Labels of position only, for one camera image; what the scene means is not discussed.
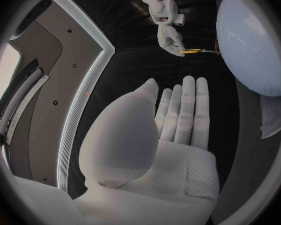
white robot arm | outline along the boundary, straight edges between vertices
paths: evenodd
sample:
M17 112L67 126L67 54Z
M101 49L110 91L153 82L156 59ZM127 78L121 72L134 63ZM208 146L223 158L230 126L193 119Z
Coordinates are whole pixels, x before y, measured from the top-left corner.
M142 0L149 5L149 12L153 21L158 25L158 43L171 54L184 57L180 51L185 51L182 36L173 24L183 26L185 16L178 13L178 6L174 0Z

white light strip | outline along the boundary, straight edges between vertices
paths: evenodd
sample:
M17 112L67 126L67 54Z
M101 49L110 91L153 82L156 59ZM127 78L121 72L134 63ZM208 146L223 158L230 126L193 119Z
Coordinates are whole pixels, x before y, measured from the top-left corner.
M72 0L53 0L66 11L102 48L103 51L91 65L71 103L63 126L58 159L57 187L68 191L68 172L76 130L84 108L104 68L115 53L115 48L95 22Z

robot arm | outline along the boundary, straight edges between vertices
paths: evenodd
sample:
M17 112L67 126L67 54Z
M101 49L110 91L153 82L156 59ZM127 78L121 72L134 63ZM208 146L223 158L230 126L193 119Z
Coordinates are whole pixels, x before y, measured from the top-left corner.
M173 24L183 26L185 16L178 13L178 6L174 0L142 0L149 5L149 12L153 21L158 25L158 43L169 53L184 57L180 51L185 51L182 36Z

blue ball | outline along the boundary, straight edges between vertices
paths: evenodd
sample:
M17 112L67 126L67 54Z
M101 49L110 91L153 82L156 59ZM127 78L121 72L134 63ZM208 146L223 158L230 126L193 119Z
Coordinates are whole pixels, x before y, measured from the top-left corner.
M216 33L226 65L242 84L264 96L281 96L281 60L269 34L245 3L222 1Z

light blue sphere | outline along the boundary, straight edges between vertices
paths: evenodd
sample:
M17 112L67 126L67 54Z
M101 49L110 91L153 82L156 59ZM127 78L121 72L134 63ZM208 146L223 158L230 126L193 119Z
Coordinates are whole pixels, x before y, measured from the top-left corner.
M221 55L250 90L281 96L281 60L269 34L241 0L223 0L216 20Z

